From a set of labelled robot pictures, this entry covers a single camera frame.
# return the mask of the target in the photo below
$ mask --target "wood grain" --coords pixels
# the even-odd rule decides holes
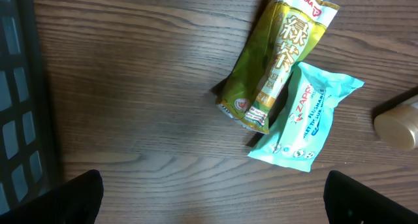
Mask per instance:
[[[34,0],[66,177],[104,178],[98,223],[326,223],[340,170],[418,212],[418,150],[372,110],[418,83],[416,0],[341,6],[307,62],[365,86],[335,111],[311,173],[246,158],[254,133],[214,106],[264,0]]]

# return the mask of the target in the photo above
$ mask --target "red logo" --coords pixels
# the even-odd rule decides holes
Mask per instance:
[[[291,123],[297,123],[301,120],[303,120],[302,118],[303,113],[300,113],[299,115],[295,115],[294,113],[290,114],[289,119],[291,120]]]
[[[249,106],[248,99],[237,99],[235,100],[235,108],[239,111],[246,111]]]
[[[296,107],[297,111],[302,112],[303,106],[305,105],[305,102],[308,100],[308,97],[310,94],[311,94],[311,85],[308,85],[305,89],[305,92],[302,94],[302,99],[299,101],[299,104]]]
[[[317,8],[316,6],[314,6],[312,15],[313,16],[319,16],[319,15],[321,15],[321,13],[322,13],[321,9]]]
[[[312,2],[311,0],[303,0],[303,1],[305,1],[307,4],[309,4],[311,6],[311,8],[313,9],[312,16],[315,17],[315,16],[321,15],[321,13],[322,13],[321,9],[314,6],[314,2]]]

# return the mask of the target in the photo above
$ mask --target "pokka logo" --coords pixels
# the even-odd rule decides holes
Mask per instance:
[[[248,99],[237,99],[235,100],[235,108],[239,111],[246,111],[249,106]]]
[[[316,16],[321,15],[322,10],[317,8],[314,5],[314,2],[312,0],[303,0],[303,1],[305,1],[307,4],[309,4],[311,6],[311,8],[313,9],[312,16],[316,17]]]

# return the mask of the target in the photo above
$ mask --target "light blue package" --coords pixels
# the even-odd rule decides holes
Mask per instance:
[[[309,172],[328,137],[334,108],[364,82],[307,63],[294,68],[285,108],[248,156]]]

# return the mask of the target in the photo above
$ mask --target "bottle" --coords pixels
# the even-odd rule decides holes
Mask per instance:
[[[378,115],[374,129],[394,148],[411,150],[418,147],[418,95]]]

